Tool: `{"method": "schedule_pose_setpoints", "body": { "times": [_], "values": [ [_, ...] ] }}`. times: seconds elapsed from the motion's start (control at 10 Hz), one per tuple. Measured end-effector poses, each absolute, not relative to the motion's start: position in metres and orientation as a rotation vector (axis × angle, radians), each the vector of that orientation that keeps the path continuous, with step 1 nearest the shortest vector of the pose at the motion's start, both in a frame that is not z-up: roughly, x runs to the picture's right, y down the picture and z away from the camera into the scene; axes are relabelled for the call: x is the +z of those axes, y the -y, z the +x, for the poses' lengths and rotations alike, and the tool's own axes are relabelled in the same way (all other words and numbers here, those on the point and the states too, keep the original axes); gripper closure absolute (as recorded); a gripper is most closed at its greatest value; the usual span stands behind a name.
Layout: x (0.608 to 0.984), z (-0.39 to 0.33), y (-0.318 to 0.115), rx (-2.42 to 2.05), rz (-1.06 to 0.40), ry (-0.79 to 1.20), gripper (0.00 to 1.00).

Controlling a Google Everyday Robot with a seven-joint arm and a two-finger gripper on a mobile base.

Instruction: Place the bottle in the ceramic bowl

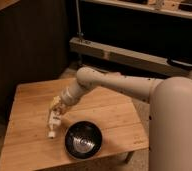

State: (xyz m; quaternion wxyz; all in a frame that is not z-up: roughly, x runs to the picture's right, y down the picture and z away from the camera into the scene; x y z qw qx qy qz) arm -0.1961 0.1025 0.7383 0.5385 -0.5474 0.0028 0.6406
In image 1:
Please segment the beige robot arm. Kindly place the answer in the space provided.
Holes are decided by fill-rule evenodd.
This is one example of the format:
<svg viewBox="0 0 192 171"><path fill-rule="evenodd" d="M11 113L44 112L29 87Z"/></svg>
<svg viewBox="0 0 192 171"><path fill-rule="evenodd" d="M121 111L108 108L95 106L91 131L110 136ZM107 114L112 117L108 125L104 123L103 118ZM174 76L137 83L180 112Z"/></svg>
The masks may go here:
<svg viewBox="0 0 192 171"><path fill-rule="evenodd" d="M192 79L186 77L114 75L82 67L51 102L49 137L56 136L68 108L98 86L150 104L149 171L192 171Z"/></svg>

